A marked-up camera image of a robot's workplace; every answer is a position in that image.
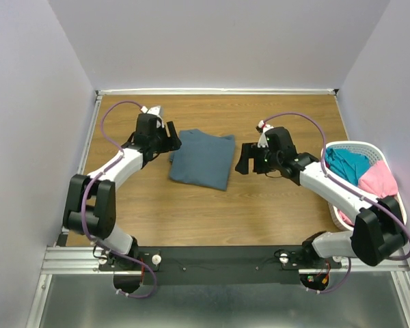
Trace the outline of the grey-blue t-shirt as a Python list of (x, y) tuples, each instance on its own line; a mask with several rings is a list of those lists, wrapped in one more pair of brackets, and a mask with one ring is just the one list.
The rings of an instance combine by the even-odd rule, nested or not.
[(235, 137), (209, 135), (199, 129), (181, 131), (182, 145), (170, 154), (169, 178), (188, 185), (226, 191), (235, 153)]

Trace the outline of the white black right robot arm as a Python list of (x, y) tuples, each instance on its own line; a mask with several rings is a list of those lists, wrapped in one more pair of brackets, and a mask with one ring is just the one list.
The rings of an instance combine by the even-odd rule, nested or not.
[(335, 177), (308, 152), (298, 152), (290, 133), (283, 126), (260, 128), (257, 142), (243, 143), (235, 170), (243, 175), (253, 171), (267, 174), (278, 171), (282, 177), (305, 187), (341, 210), (353, 220), (353, 229), (319, 232), (302, 244), (301, 261), (314, 268), (325, 258), (358, 258), (375, 267), (391, 260), (410, 238), (405, 232), (399, 201), (363, 192)]

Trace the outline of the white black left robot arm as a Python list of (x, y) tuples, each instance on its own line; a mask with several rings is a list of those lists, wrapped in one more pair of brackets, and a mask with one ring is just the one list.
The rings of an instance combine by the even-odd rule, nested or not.
[(172, 121), (164, 122), (157, 113), (140, 113), (127, 141), (114, 145), (117, 154), (102, 167), (70, 179), (63, 226), (86, 236), (112, 254), (121, 269), (129, 270), (145, 264), (137, 239), (116, 223), (117, 190), (158, 155), (179, 150), (182, 142)]

